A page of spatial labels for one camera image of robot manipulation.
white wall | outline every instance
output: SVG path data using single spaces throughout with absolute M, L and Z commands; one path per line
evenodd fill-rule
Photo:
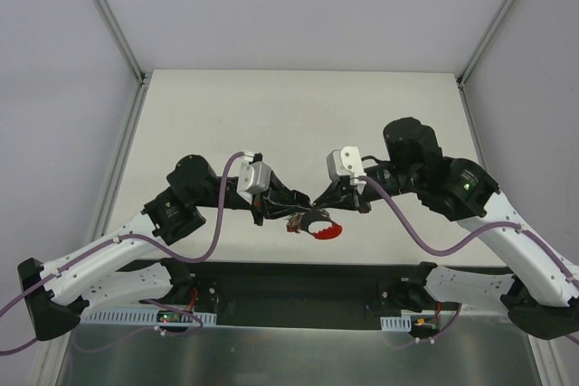
M 467 91 L 490 171 L 579 261 L 579 2 L 520 0 Z M 560 341 L 578 384 L 579 347 Z
M 501 0 L 109 0 L 145 71 L 460 73 Z
M 220 174 L 239 150 L 262 152 L 290 189 L 313 200 L 329 185 L 326 156 L 342 146 L 387 157 L 382 130 L 414 116 L 436 131 L 448 155 L 476 159 L 452 74 L 352 71 L 169 71 L 156 70 L 138 123 L 127 168 L 111 217 L 116 228 L 167 188 L 166 175 L 189 154 L 203 155 Z M 239 165 L 233 167 L 236 176 Z M 416 229 L 437 249 L 466 235 L 413 195 L 396 201 Z M 207 224 L 174 249 L 196 257 L 208 248 L 215 209 L 202 209 Z M 337 239 L 315 241 L 287 233 L 286 222 L 253 224 L 247 212 L 227 211 L 212 260 L 298 263 L 416 264 L 438 260 L 420 250 L 387 205 L 373 212 L 331 211 L 344 226 Z M 445 263 L 496 265 L 481 242 Z
M 135 81 L 91 0 L 0 0 L 0 305 L 18 263 L 86 239 Z M 33 337 L 24 304 L 1 349 Z M 0 358 L 0 384 L 27 383 L 39 345 Z

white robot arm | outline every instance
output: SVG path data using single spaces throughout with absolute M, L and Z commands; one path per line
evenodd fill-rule
M 537 235 L 479 165 L 443 157 L 433 130 L 413 118 L 386 126 L 384 140 L 391 161 L 370 156 L 377 165 L 367 168 L 356 147 L 332 152 L 327 158 L 332 184 L 314 204 L 369 212 L 370 202 L 382 198 L 419 246 L 438 257 L 479 238 L 512 273 L 491 276 L 432 264 L 422 282 L 429 297 L 508 314 L 519 328 L 542 339 L 579 330 L 579 267 Z M 471 235 L 450 249 L 430 248 L 392 200 L 402 193 L 416 193 L 423 205 Z
M 233 161 L 242 156 L 240 176 L 227 178 Z M 18 266 L 36 339 L 65 334 L 83 317 L 108 306 L 189 294 L 192 279 L 185 263 L 203 262 L 212 255 L 224 208 L 250 211 L 254 222 L 262 225 L 264 219 L 311 207 L 307 195 L 283 185 L 259 154 L 233 155 L 223 177 L 216 176 L 203 157 L 188 155 L 167 181 L 169 187 L 120 228 L 59 259 L 41 263 L 30 258 Z M 210 249 L 189 259 L 169 247 L 205 223 L 197 207 L 217 207 L 218 223 Z M 118 271 L 155 249 L 176 260 Z

gray wall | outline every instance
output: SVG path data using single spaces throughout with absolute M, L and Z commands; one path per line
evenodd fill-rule
M 18 263 L 85 242 L 135 90 L 91 0 L 0 0 L 0 306 Z M 24 304 L 0 321 L 1 350 L 32 337 Z M 0 384 L 38 348 L 0 358 Z
M 579 0 L 519 0 L 467 91 L 490 171 L 579 261 Z M 579 347 L 559 341 L 579 384 Z
M 501 0 L 109 0 L 145 71 L 459 72 Z

cable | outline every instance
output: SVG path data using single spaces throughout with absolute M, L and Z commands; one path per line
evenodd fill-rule
M 441 303 L 441 302 L 437 302 L 437 304 L 436 304 L 436 315 L 434 316 L 434 319 L 436 320 L 436 325 L 440 325 L 440 324 L 441 324 L 441 319 L 440 319 L 441 311 L 442 311 L 442 303 Z
M 223 169 L 223 175 L 221 178 L 221 182 L 219 184 L 219 197 L 217 200 L 217 220 L 215 222 L 214 237 L 213 237 L 213 240 L 211 242 L 211 245 L 209 246 L 209 249 L 201 257 L 198 257 L 198 258 L 184 257 L 182 255 L 179 255 L 179 254 L 173 252 L 172 250 L 168 249 L 167 247 L 163 246 L 161 243 L 157 242 L 156 240 L 153 240 L 150 237 L 147 237 L 146 235 L 142 235 L 142 234 L 126 234 L 126 235 L 120 236 L 119 239 L 120 240 L 137 239 L 137 240 L 146 241 L 146 242 L 152 244 L 153 246 L 155 246 L 156 248 L 164 251 L 170 257 L 173 257 L 175 259 L 180 260 L 181 262 L 186 262 L 189 264 L 197 264 L 199 262 L 203 262 L 203 261 L 209 259 L 209 257 L 211 257 L 211 255 L 213 255 L 213 253 L 215 252 L 215 248 L 217 247 L 217 241 L 219 241 L 219 236 L 221 235 L 221 228 L 223 225 L 223 212 L 225 209 L 225 188 L 227 185 L 227 175 L 229 174 L 229 171 L 233 165 L 233 162 L 242 156 L 244 156 L 243 152 L 235 153 L 231 157 L 229 157 L 229 159 L 227 160 L 227 163 L 225 164 L 225 168 Z M 68 268 L 81 262 L 82 260 L 86 259 L 87 257 L 92 255 L 93 253 L 95 253 L 101 249 L 104 249 L 113 243 L 114 243 L 113 239 L 106 240 L 106 241 L 103 241 L 101 244 L 88 249 L 86 252 L 81 253 L 78 257 L 71 259 L 69 262 L 58 267 L 57 268 L 58 273 L 60 274 L 63 271 L 66 271 Z M 42 287 L 44 284 L 46 284 L 47 282 L 49 282 L 50 280 L 52 280 L 54 278 L 56 278 L 56 275 L 51 273 L 50 275 L 47 275 L 45 278 L 42 278 L 41 280 L 36 282 L 34 285 L 32 285 L 31 287 L 26 289 L 23 293 L 16 296 L 14 299 L 12 299 L 10 302 L 8 302 L 8 304 L 6 304 L 6 306 L 4 306 L 2 309 L 0 309 L 0 318 L 2 318 L 6 314 L 6 312 L 8 312 L 10 309 L 12 309 L 14 307 L 14 305 L 16 305 L 18 302 L 23 300 L 26 296 L 30 295 L 36 289 Z M 1 356 L 9 356 L 12 354 L 19 353 L 22 350 L 25 350 L 26 348 L 35 344 L 37 341 L 38 340 L 36 338 L 33 338 L 29 342 L 27 342 L 26 344 L 20 345 L 19 347 L 13 348 L 11 350 L 2 350 L 2 351 L 0 351 L 0 357 Z
M 536 235 L 533 231 L 525 230 L 523 227 L 517 223 L 513 223 L 512 221 L 495 221 L 492 223 L 487 223 L 486 225 L 481 226 L 480 228 L 476 229 L 475 231 L 471 232 L 467 235 L 464 239 L 459 241 L 457 244 L 452 246 L 451 248 L 444 249 L 444 250 L 436 250 L 428 246 L 423 239 L 418 235 L 416 230 L 413 228 L 412 224 L 406 219 L 406 216 L 402 213 L 402 210 L 398 208 L 398 205 L 394 202 L 394 200 L 390 197 L 390 195 L 382 188 L 382 186 L 377 183 L 375 180 L 368 176 L 358 176 L 357 179 L 366 181 L 376 192 L 386 201 L 386 203 L 390 206 L 400 223 L 404 226 L 408 234 L 412 237 L 412 239 L 418 244 L 418 246 L 425 250 L 427 253 L 435 257 L 446 257 L 459 251 L 460 249 L 464 248 L 467 244 L 477 238 L 479 235 L 486 231 L 490 231 L 496 228 L 511 228 L 515 231 L 519 231 L 525 234 L 529 239 L 531 239 L 559 268 L 561 273 L 565 275 L 565 278 L 568 282 L 571 282 L 575 288 L 579 289 L 579 280 L 577 280 L 573 274 L 573 272 L 564 264 L 564 262 L 549 248 L 549 246 L 541 240 L 541 238 Z M 567 339 L 574 342 L 575 344 L 579 345 L 579 339 L 571 336 L 566 335 Z
M 386 163 L 385 160 L 380 160 L 379 158 L 376 158 L 373 155 L 365 155 L 364 157 L 362 157 L 363 162 L 365 162 L 366 160 L 374 160 L 376 163 Z
M 80 347 L 76 342 L 76 334 L 73 333 L 73 334 L 71 334 L 71 345 L 72 345 L 72 348 L 74 348 L 76 351 L 78 351 L 80 353 L 88 353 L 88 354 L 99 353 L 99 352 L 104 352 L 105 350 L 108 350 L 109 348 L 112 348 L 115 345 L 125 343 L 126 341 L 128 341 L 130 338 L 132 338 L 136 334 L 140 334 L 141 332 L 145 332 L 146 330 L 153 330 L 153 327 L 148 326 L 148 325 L 143 326 L 143 327 L 139 327 L 139 329 L 133 330 L 129 334 L 126 334 L 122 338 L 119 338 L 117 341 L 114 341 L 110 344 L 106 344 L 106 345 L 103 345 L 102 347 L 97 347 L 97 348 L 82 348 L 82 347 Z
M 571 341 L 573 344 L 577 344 L 579 345 L 579 338 L 575 338 L 573 335 L 571 334 L 566 334 L 565 338 L 567 338 L 569 341 Z
M 189 305 L 187 305 L 185 311 L 193 312 L 193 308 L 195 307 L 195 300 L 197 300 L 197 294 L 197 289 L 193 288 L 193 291 L 191 291 L 191 302 L 189 302 Z

white cable tie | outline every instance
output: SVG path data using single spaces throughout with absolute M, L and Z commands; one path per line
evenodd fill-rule
M 520 233 L 525 232 L 525 231 L 529 231 L 528 226 L 526 226 L 526 225 L 524 225 L 524 224 L 522 224 L 522 223 L 519 223 L 518 226 L 519 226 L 519 228 L 518 228 L 517 230 L 515 230 L 515 232 L 516 232 L 517 234 L 520 234 Z

